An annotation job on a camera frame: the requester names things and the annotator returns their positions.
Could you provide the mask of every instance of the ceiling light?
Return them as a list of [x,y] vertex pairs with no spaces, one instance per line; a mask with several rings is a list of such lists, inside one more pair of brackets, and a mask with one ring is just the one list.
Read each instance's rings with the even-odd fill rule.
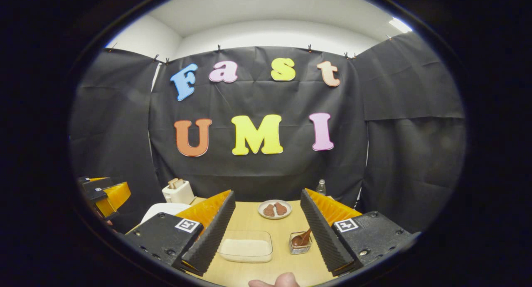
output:
[[389,22],[391,25],[393,25],[395,28],[400,30],[403,33],[412,32],[412,28],[408,27],[406,24],[404,24],[401,20],[398,20],[397,18],[393,18]]

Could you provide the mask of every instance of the blue letter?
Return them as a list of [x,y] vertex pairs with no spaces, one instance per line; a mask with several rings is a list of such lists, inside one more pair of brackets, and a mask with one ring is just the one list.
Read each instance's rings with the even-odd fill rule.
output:
[[194,73],[192,73],[192,71],[196,71],[197,69],[198,65],[192,63],[185,67],[185,69],[175,73],[170,78],[170,81],[173,81],[175,87],[177,88],[177,101],[187,98],[194,92],[194,87],[188,86],[188,83],[194,84],[196,82],[196,77],[194,77]]

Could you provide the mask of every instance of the human finger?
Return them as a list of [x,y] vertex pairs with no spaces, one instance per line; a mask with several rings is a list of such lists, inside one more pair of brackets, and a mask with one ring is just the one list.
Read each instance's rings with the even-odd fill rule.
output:
[[263,282],[263,281],[260,281],[260,280],[251,280],[249,282],[247,282],[247,284],[249,285],[249,287],[275,287],[273,285],[270,285],[266,282]]
[[292,272],[285,272],[275,280],[275,287],[300,287]]

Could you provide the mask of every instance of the table surface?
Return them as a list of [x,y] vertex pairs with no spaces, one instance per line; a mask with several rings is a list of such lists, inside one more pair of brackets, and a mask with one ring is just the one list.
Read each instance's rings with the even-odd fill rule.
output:
[[[196,198],[191,205],[205,199]],[[267,231],[271,235],[273,253],[270,262],[241,263],[230,262],[216,253],[202,280],[229,287],[248,287],[250,280],[261,280],[274,284],[277,276],[293,272],[301,287],[317,285],[335,277],[327,271],[318,245],[313,242],[307,253],[292,255],[288,240],[290,233],[308,230],[308,222],[300,206],[300,201],[287,201],[292,212],[285,218],[267,219],[257,211],[259,202],[236,202],[227,230]]]

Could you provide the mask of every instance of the white wall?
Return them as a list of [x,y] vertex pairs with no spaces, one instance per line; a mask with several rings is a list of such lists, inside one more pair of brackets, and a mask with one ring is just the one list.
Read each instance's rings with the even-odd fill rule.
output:
[[107,47],[116,43],[115,49],[144,54],[150,58],[158,54],[158,60],[165,61],[165,58],[177,58],[174,54],[181,40],[181,36],[167,25],[150,15],[144,15],[122,30]]
[[284,46],[307,48],[343,55],[360,54],[380,43],[351,30],[314,22],[296,20],[260,20],[238,22],[210,28],[185,37],[174,58],[224,48],[248,46]]

